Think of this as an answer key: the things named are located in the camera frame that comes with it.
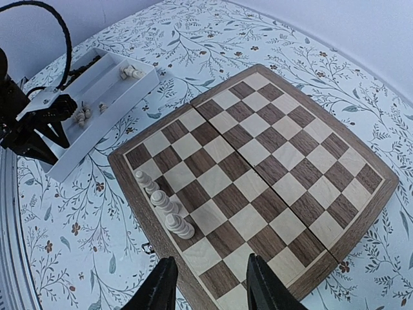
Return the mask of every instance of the table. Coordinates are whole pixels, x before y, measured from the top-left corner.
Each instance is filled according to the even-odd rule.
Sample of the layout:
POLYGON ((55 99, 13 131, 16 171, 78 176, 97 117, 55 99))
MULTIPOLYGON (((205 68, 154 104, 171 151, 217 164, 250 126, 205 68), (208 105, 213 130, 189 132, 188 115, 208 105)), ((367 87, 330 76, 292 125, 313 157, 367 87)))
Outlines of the table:
MULTIPOLYGON (((273 19, 221 1, 165 1, 74 48, 134 57, 161 84, 119 122, 62 184, 20 158, 26 250, 44 309, 120 309, 157 262, 125 202, 107 156, 120 144, 230 76, 263 63, 341 120, 400 178, 377 222, 303 303, 309 309, 397 309, 411 302, 413 108, 334 49, 273 19)), ((47 66, 26 89, 58 77, 47 66)), ((178 309, 187 309, 179 295, 178 309)))

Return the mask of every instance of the white tray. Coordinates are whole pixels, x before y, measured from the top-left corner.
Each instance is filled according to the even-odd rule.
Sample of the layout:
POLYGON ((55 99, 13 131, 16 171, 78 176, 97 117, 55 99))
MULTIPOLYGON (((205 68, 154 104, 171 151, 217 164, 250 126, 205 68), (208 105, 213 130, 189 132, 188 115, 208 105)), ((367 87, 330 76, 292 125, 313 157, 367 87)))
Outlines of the white tray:
POLYGON ((101 59, 63 92, 69 94, 79 107, 82 101, 88 105, 92 111, 91 118, 86 121, 83 128, 73 118, 63 122, 63 129, 70 142, 68 149, 63 149, 43 137, 58 161, 54 165, 42 161, 40 164, 46 175, 58 182, 63 182, 97 142, 159 84, 155 67, 98 48, 88 51, 72 65, 72 68, 88 64, 97 55, 100 55, 101 59), (139 80, 131 77, 123 80, 119 74, 120 68, 128 65, 143 71, 145 76, 139 80), (108 109, 102 114, 99 111, 101 101, 108 105, 108 109))

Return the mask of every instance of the chessboard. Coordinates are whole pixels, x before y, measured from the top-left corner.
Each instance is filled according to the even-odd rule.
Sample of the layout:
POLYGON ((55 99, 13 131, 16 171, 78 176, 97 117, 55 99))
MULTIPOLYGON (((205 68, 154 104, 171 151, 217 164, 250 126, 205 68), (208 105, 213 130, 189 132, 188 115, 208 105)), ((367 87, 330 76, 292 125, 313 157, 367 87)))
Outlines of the chessboard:
POLYGON ((193 309, 248 309, 250 253, 302 299, 353 249, 397 176, 334 116, 256 65, 109 157, 156 253, 174 256, 193 309), (139 186, 148 174, 195 228, 182 239, 139 186))

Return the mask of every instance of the chessboard border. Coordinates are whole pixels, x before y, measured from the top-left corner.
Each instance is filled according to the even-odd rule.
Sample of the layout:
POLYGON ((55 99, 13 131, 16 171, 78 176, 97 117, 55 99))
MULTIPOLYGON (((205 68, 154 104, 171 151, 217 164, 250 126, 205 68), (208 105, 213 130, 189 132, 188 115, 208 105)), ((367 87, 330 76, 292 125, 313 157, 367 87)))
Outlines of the chessboard border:
POLYGON ((284 93, 290 95, 300 102, 305 108, 311 111, 319 119, 330 126, 339 136, 345 140, 353 149, 355 149, 384 179, 379 188, 379 193, 375 194, 367 206, 359 213, 354 223, 344 232, 340 239, 328 250, 331 255, 338 261, 342 262, 346 256, 355 248, 357 243, 362 239, 367 230, 379 216, 381 210, 392 196, 399 183, 399 178, 394 171, 372 150, 370 150, 354 133, 351 132, 342 122, 328 113, 323 107, 319 106, 314 100, 290 84, 288 81, 277 75, 269 68, 262 64, 256 64, 236 76, 224 81, 214 88, 206 91, 202 95, 193 99, 190 104, 197 108, 205 101, 209 100, 223 90, 234 86, 247 76, 259 73, 270 82, 275 84, 284 93))
POLYGON ((348 229, 337 241, 337 243, 321 258, 319 258, 319 260, 309 270, 307 270, 303 276, 299 277, 288 288, 298 300, 303 299, 307 294, 309 294, 336 268, 338 262, 344 260, 344 258, 366 233, 367 229, 373 224, 374 220, 378 217, 379 213, 385 206, 386 202, 390 199, 390 196, 398 184, 398 177, 394 174, 394 172, 381 160, 381 158, 376 156, 366 145, 364 145, 364 143, 356 135, 346 128, 344 124, 333 118, 318 104, 314 104, 312 99, 296 87, 285 81, 282 77, 279 77, 273 73, 273 71, 269 68, 266 68, 260 64, 254 65, 236 74, 230 79, 193 99, 190 104, 183 105, 177 110, 171 112, 169 115, 149 126, 149 128, 145 129, 143 132, 139 133, 137 136, 113 151, 113 153, 109 155, 108 160, 129 205, 136 215, 140 226, 148 237, 148 240, 152 244, 155 252, 162 257, 175 257, 179 267, 178 287, 194 309, 217 309, 217 307, 202 288, 196 277, 192 274, 188 265, 178 253, 162 226, 152 225, 152 223, 158 222, 158 219, 153 210, 148 207, 146 198, 137 187, 134 175, 126 162, 124 154, 141 143, 143 140, 147 139, 149 136, 153 135, 159 129, 180 117, 180 115, 188 112, 192 108, 195 109, 209 98, 215 96, 224 89, 230 88, 245 79, 247 76, 256 72, 273 82, 282 91, 298 100, 302 105, 309 109, 309 111, 331 126, 341 136, 341 138, 343 138, 351 147, 358 151, 384 179, 384 182, 380 187, 381 193, 375 195, 373 199, 371 199, 362 213, 352 224, 350 229, 348 229))

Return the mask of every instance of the chess piece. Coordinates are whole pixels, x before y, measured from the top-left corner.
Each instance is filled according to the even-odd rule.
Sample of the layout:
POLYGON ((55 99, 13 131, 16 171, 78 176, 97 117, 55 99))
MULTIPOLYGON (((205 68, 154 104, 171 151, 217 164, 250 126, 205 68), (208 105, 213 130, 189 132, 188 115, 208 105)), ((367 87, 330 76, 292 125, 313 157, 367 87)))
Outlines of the chess piece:
POLYGON ((106 111, 108 109, 108 106, 104 103, 104 102, 100 102, 99 104, 99 111, 102 114, 104 111, 106 111))
POLYGON ((83 112, 85 113, 85 118, 89 119, 92 116, 92 111, 89 107, 85 106, 82 108, 83 112))
POLYGON ((80 127, 85 126, 85 112, 83 110, 80 110, 76 115, 75 115, 75 120, 77 121, 77 124, 79 124, 80 127))
POLYGON ((165 226, 181 239, 191 239, 195 235, 194 226, 185 221, 178 214, 168 214, 165 220, 165 226))
POLYGON ((128 77, 134 79, 141 79, 145 76, 145 73, 141 70, 135 69, 132 65, 128 65, 126 68, 121 68, 121 78, 127 79, 128 77))
POLYGON ((135 173, 137 183, 142 186, 149 195, 152 195, 155 191, 159 190, 159 185, 152 181, 149 175, 143 171, 136 171, 135 173))
POLYGON ((150 202, 155 207, 161 209, 165 214, 178 214, 179 212, 178 204, 174 201, 170 201, 164 191, 155 191, 150 197, 150 202))

